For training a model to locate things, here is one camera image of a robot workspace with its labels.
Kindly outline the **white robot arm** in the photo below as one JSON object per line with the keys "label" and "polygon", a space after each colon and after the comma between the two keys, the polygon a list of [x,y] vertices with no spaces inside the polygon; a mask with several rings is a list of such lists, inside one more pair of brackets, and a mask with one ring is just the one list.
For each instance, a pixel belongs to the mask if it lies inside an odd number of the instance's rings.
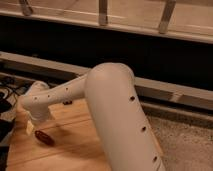
{"label": "white robot arm", "polygon": [[69,82],[32,84],[21,104],[34,124],[53,104],[85,99],[112,171],[166,171],[135,90],[134,73],[122,63],[102,63]]}

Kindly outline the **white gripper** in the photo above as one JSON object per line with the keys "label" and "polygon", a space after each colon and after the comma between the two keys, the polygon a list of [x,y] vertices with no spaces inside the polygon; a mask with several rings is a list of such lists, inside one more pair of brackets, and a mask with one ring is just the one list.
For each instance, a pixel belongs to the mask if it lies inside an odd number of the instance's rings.
{"label": "white gripper", "polygon": [[[51,113],[48,107],[34,107],[30,110],[30,118],[33,122],[44,122],[51,118]],[[35,130],[34,124],[28,120],[26,133],[31,135]]]}

